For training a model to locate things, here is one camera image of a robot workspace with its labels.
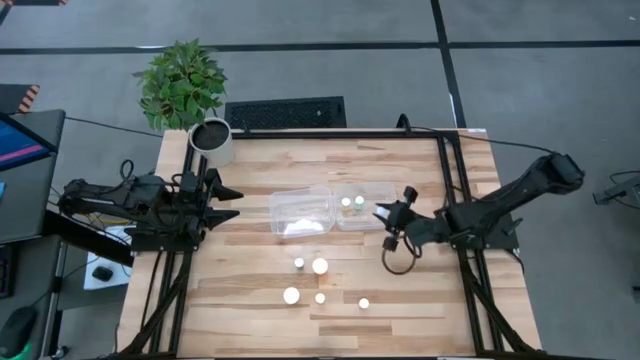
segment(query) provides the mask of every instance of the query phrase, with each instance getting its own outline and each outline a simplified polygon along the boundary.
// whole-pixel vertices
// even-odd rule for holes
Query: wooden tabletop
[[[166,132],[157,174],[169,179],[181,172],[186,146],[186,133]],[[194,255],[180,357],[474,353],[458,260],[449,246],[425,246],[411,273],[394,276],[380,262],[384,231],[343,232],[334,226],[325,235],[283,240],[270,229],[268,198],[273,192],[343,183],[392,182],[399,198],[411,185],[420,194],[412,208],[432,213],[444,199],[434,140],[235,140],[234,147],[235,161],[219,170],[225,186],[245,197],[214,201],[214,207],[237,209],[240,216],[209,232]],[[462,148],[474,195],[498,188],[489,144],[462,139]],[[454,164],[453,156],[449,159]],[[457,178],[455,166],[452,169]],[[140,328],[155,257],[149,253],[135,260],[120,320],[121,347]],[[293,266],[296,257],[306,260],[304,270]],[[317,276],[311,270],[317,257],[329,262],[327,274]],[[497,306],[526,342],[539,347],[520,265],[499,250],[486,251],[486,257]],[[402,268],[410,255],[399,247],[388,258],[391,266]],[[296,305],[286,305],[282,298],[290,286],[301,292]],[[159,287],[160,274],[149,313]],[[318,292],[326,295],[323,305],[314,301]],[[366,310],[357,305],[362,297],[371,302]],[[490,348],[479,303],[478,310]],[[171,324],[172,315],[170,309],[165,324]]]

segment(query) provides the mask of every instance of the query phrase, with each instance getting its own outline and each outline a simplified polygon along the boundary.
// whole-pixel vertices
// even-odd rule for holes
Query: soil
[[[218,123],[208,122],[198,126],[193,132],[193,144],[202,150],[219,148],[229,137],[229,129]]]

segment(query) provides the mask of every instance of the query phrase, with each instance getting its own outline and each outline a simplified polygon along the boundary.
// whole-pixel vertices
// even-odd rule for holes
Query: potted plant
[[[209,58],[198,39],[175,45],[154,57],[142,73],[142,107],[149,126],[189,133],[189,142],[212,166],[233,161],[231,129],[218,117],[226,94],[223,69]]]

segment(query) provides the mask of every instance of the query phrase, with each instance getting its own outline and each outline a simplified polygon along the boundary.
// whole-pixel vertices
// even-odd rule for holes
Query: gray floor
[[[640,39],[636,0],[442,0],[450,41]],[[165,45],[199,36],[207,44],[434,41],[428,1],[73,0],[60,8],[16,7],[0,48]],[[229,101],[344,96],[352,127],[452,127],[437,50],[242,52],[215,55],[231,79]],[[636,210],[593,205],[608,174],[637,169],[640,48],[454,50],[469,127],[492,138],[571,154],[587,171],[583,189],[547,196],[516,215],[526,280],[543,346],[556,354],[640,358],[640,223]],[[131,73],[151,55],[0,56],[0,83],[42,86],[34,110],[149,131]],[[124,158],[154,167],[160,141],[68,123],[54,184],[118,180]],[[503,182],[539,154],[494,146]],[[65,314],[71,358],[113,346],[115,305]],[[79,334],[91,324],[95,336]]]

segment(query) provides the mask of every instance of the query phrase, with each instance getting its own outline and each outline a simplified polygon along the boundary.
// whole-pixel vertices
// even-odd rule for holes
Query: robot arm
[[[449,204],[425,217],[410,209],[418,197],[415,189],[405,189],[405,201],[378,204],[389,211],[378,217],[391,236],[383,247],[395,251],[400,233],[415,247],[429,242],[464,246],[481,241],[501,217],[545,193],[568,194],[582,186],[584,172],[569,155],[554,153],[537,159],[517,180],[473,202]]]
[[[233,200],[243,194],[224,187],[216,169],[209,169],[204,178],[192,172],[181,176],[180,184],[143,175],[114,187],[76,179],[64,187],[58,206],[67,216],[103,213],[135,222],[135,227],[125,229],[133,251],[193,250],[203,241],[205,228],[211,230],[239,214],[214,210],[211,199]]]

